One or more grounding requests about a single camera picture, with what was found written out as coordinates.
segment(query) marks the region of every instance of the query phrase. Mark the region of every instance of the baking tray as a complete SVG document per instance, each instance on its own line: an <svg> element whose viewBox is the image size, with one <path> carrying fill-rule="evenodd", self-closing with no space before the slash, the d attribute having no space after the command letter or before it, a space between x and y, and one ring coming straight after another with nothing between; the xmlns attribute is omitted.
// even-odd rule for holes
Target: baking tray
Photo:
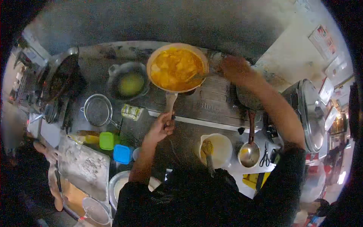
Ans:
<svg viewBox="0 0 363 227"><path fill-rule="evenodd" d="M58 168L62 177L109 207L110 157L65 135L58 150Z"/></svg>

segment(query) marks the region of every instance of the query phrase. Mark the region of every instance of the black shirt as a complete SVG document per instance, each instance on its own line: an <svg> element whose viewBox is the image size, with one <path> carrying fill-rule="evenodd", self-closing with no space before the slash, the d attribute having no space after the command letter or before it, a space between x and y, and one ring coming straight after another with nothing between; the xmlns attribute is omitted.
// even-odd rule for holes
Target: black shirt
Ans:
<svg viewBox="0 0 363 227"><path fill-rule="evenodd" d="M257 195L238 192L233 177L218 170L175 170L153 192L129 182L120 191L113 226L290 226L298 207L305 151L283 155Z"/></svg>

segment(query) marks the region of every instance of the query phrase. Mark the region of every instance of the pot lid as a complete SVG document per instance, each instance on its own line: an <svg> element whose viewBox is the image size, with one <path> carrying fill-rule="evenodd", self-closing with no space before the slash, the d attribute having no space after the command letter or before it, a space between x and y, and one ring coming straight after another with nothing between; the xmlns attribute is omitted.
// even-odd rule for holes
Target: pot lid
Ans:
<svg viewBox="0 0 363 227"><path fill-rule="evenodd" d="M301 108L302 124L305 132L307 148L312 153L319 152L323 145L325 134L325 105L313 83L304 79L300 82L299 90L302 97L299 105Z"/></svg>

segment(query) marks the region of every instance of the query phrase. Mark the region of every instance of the blue container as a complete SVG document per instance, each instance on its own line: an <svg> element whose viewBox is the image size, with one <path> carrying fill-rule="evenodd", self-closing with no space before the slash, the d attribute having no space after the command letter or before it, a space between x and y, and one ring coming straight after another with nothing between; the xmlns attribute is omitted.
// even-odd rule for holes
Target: blue container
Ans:
<svg viewBox="0 0 363 227"><path fill-rule="evenodd" d="M114 146L114 160L122 164L129 164L132 158L132 151L129 147L116 144Z"/></svg>

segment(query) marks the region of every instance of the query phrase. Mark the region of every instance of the pressure cooker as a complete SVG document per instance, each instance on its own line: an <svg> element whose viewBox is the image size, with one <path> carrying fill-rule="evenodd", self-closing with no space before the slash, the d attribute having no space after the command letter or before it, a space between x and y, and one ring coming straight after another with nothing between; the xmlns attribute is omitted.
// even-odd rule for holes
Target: pressure cooker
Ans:
<svg viewBox="0 0 363 227"><path fill-rule="evenodd" d="M325 134L326 107L318 90L308 79L303 79L287 88L282 96L299 117L305 133L306 151L318 153Z"/></svg>

